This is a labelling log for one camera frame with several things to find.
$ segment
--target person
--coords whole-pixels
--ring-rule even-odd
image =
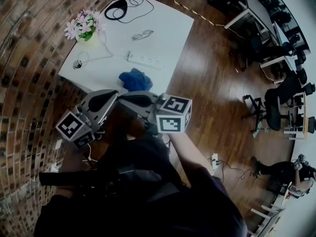
[[[149,134],[133,140],[124,138],[107,149],[95,168],[133,166],[137,170],[136,178],[126,181],[126,186],[120,184],[117,192],[106,195],[102,189],[98,195],[82,196],[78,187],[58,187],[50,202],[41,209],[35,237],[161,236],[168,233],[245,237],[245,222],[220,179],[211,175],[212,167],[207,159],[187,134],[169,136],[191,188],[183,185],[169,161],[169,149],[161,140]],[[70,148],[61,171],[79,171],[83,151]]]
[[[266,166],[258,161],[256,157],[253,157],[252,162],[255,177],[270,175],[282,184],[288,185],[292,182],[290,187],[292,191],[306,192],[313,186],[316,180],[316,169],[305,163],[302,163],[302,168],[299,170],[297,161],[282,161],[271,166]]]

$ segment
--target power strip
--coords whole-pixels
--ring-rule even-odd
[[[141,55],[137,52],[130,51],[128,56],[128,62],[136,63],[140,65],[145,65],[152,67],[154,69],[162,70],[165,68],[165,65],[158,59],[154,59],[145,55]]]
[[[215,171],[218,167],[218,165],[216,165],[216,162],[218,161],[218,154],[212,154],[212,168],[213,171]]]

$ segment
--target chair base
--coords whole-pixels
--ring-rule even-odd
[[[253,113],[246,114],[246,115],[242,116],[241,120],[245,120],[249,117],[256,116],[255,128],[253,130],[251,130],[252,133],[255,133],[258,130],[258,125],[259,125],[260,121],[265,119],[265,115],[264,115],[265,110],[261,109],[261,107],[263,107],[262,102],[261,102],[261,98],[253,99],[251,95],[245,95],[244,99],[251,100],[251,103],[252,103],[253,107],[255,108],[255,111]]]

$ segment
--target white desk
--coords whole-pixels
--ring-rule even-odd
[[[116,89],[123,93],[126,90],[122,88],[119,75],[122,72],[130,72],[132,68],[137,68],[152,80],[151,92],[158,95],[166,92],[194,20],[160,2],[149,1],[155,6],[154,10],[128,24],[103,17],[103,22],[106,24],[107,47],[114,57],[90,61],[86,66],[74,70],[73,63],[82,51],[89,54],[90,60],[108,56],[98,36],[92,37],[93,39],[91,38],[89,41],[94,43],[87,43],[87,45],[76,43],[65,60],[59,75],[72,81],[86,92]],[[121,21],[130,21],[151,9],[151,5],[144,1],[138,7],[129,7],[126,16]],[[142,34],[144,30],[152,30],[154,33],[142,40],[132,40],[133,35]],[[158,70],[129,63],[127,57],[130,51],[159,59],[164,63],[165,69]],[[81,53],[80,57],[85,59],[87,55]]]
[[[285,42],[289,42],[287,37],[285,36],[284,32],[282,31],[282,29],[280,28],[280,26],[278,26],[277,23],[274,22],[274,29],[276,31],[276,35],[277,35],[277,44],[278,45],[283,45],[283,43]],[[261,68],[264,68],[264,67],[267,67],[267,66],[270,66],[274,63],[277,63],[277,62],[281,62],[281,61],[285,61],[288,65],[288,67],[293,70],[293,71],[296,71],[296,65],[295,65],[295,60],[297,59],[297,56],[293,56],[293,57],[290,57],[290,56],[281,56],[281,57],[278,57],[272,61],[268,61],[268,62],[265,62],[265,63],[261,63],[260,64],[260,67]]]
[[[296,134],[296,135],[302,135],[302,137],[295,137],[295,138],[288,138],[289,140],[305,140],[308,136],[308,112],[307,112],[307,104],[306,104],[306,94],[305,92],[297,93],[293,97],[296,96],[303,96],[303,130],[302,131],[284,131],[284,134]]]
[[[251,211],[261,217],[263,217],[265,220],[263,221],[263,223],[259,226],[258,230],[256,231],[256,233],[252,233],[251,231],[248,231],[248,233],[250,234],[251,237],[268,237],[271,236],[270,233],[273,232],[274,227],[276,226],[276,224],[279,222],[283,212],[284,212],[284,208],[280,208],[278,206],[275,205],[271,205],[271,208],[268,208],[264,205],[261,206],[261,208],[265,209],[266,211],[268,211],[268,215],[259,212],[255,209],[251,209]]]
[[[244,11],[236,16],[231,22],[229,22],[225,29],[232,26],[236,23],[239,19],[247,15],[248,13],[251,14],[266,30],[269,31],[272,38],[276,39],[276,34],[273,29],[273,25],[270,19],[270,16],[266,10],[266,8],[258,1],[258,0],[245,0],[246,4],[239,2],[239,4],[244,8]]]

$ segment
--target pink flower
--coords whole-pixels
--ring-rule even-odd
[[[102,32],[102,31],[105,30],[105,24],[103,24],[103,23],[101,23],[101,22],[97,22],[97,23],[95,24],[95,27],[96,27],[96,30],[97,30],[98,32]]]
[[[83,12],[84,12],[84,15],[85,15],[85,16],[87,16],[87,15],[89,15],[89,14],[91,13],[90,10],[83,10]]]
[[[93,12],[93,17],[95,21],[100,21],[102,19],[102,15],[100,14],[99,11],[94,11]]]
[[[73,19],[71,22],[67,22],[67,27],[66,29],[64,30],[65,32],[70,32],[71,30],[74,30],[76,27],[76,23],[75,23],[75,20]]]
[[[77,21],[80,24],[86,23],[88,21],[88,17],[80,16],[80,17],[77,18]]]
[[[82,23],[82,26],[79,27],[79,30],[81,30],[81,33],[86,33],[86,32],[90,32],[91,31],[91,28],[90,26],[92,26],[91,23],[87,24],[87,23]]]
[[[69,32],[66,32],[65,36],[67,37],[67,39],[73,39],[73,38],[76,38],[78,40],[79,38],[79,32],[76,31],[76,30],[71,30]]]

